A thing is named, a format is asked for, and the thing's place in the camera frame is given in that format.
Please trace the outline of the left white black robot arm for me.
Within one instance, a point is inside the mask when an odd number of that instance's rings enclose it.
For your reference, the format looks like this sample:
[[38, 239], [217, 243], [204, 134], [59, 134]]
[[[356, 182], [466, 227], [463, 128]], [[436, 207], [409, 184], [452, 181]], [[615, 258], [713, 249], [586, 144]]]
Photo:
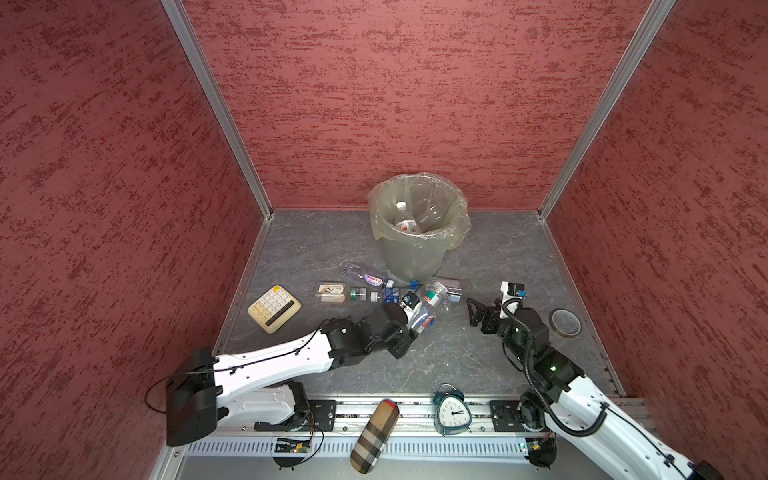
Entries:
[[306, 406], [296, 377], [357, 365], [383, 350], [402, 358], [418, 337], [410, 326], [415, 314], [383, 304], [359, 320], [326, 319], [312, 333], [273, 347], [193, 352], [165, 380], [166, 445], [191, 444], [227, 419], [278, 425], [299, 417]]

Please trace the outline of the yellow label white bottle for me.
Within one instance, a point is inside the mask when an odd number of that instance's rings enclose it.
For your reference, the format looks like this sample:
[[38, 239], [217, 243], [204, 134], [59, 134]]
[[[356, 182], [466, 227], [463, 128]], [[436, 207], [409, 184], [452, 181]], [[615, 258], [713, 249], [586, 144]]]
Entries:
[[408, 205], [405, 201], [399, 201], [396, 203], [396, 212], [393, 223], [398, 231], [410, 234], [422, 233], [419, 224], [408, 210]]

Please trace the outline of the blue label crushed bottle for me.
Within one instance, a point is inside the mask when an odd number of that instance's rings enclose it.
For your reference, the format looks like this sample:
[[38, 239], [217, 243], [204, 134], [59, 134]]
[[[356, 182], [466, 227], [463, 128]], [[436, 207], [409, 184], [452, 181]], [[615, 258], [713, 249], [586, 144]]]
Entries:
[[434, 323], [435, 311], [429, 304], [420, 304], [409, 322], [409, 328], [421, 334]]

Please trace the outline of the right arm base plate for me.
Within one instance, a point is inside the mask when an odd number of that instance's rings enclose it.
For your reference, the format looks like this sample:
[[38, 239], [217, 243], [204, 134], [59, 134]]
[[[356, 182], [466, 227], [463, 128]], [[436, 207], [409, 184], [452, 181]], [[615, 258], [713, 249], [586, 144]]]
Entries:
[[496, 433], [538, 434], [550, 432], [545, 410], [530, 399], [491, 400], [490, 418]]

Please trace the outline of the green cap square bottle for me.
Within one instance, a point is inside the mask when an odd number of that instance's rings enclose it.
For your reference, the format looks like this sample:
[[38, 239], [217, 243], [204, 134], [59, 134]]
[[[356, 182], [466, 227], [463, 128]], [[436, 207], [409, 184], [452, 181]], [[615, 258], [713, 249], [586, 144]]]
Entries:
[[444, 309], [448, 300], [448, 290], [439, 280], [432, 280], [422, 285], [418, 290], [421, 302], [433, 309]]

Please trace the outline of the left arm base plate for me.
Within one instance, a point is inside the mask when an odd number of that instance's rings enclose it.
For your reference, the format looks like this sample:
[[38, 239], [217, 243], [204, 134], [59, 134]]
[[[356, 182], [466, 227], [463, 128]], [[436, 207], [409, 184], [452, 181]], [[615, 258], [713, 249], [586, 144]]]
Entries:
[[271, 425], [265, 422], [256, 422], [256, 432], [291, 432], [311, 431], [313, 428], [328, 433], [333, 430], [336, 418], [338, 402], [336, 400], [310, 399], [306, 404], [301, 404], [297, 410], [282, 423]]

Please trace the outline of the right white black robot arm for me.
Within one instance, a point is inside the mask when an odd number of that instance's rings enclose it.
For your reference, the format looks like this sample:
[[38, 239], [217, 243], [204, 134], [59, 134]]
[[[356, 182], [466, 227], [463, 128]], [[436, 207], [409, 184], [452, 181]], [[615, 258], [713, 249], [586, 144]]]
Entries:
[[721, 479], [706, 461], [693, 462], [621, 410], [571, 359], [555, 349], [549, 328], [522, 299], [487, 306], [467, 300], [470, 325], [498, 336], [529, 384], [520, 400], [523, 424], [568, 441], [614, 479]]

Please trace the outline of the red cap clear bottle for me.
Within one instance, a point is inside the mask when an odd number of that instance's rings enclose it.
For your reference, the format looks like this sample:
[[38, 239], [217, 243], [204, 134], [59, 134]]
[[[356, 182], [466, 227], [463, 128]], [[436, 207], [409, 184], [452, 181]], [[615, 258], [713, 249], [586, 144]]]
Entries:
[[439, 203], [430, 204], [416, 218], [416, 223], [422, 233], [439, 230], [443, 227], [449, 208]]

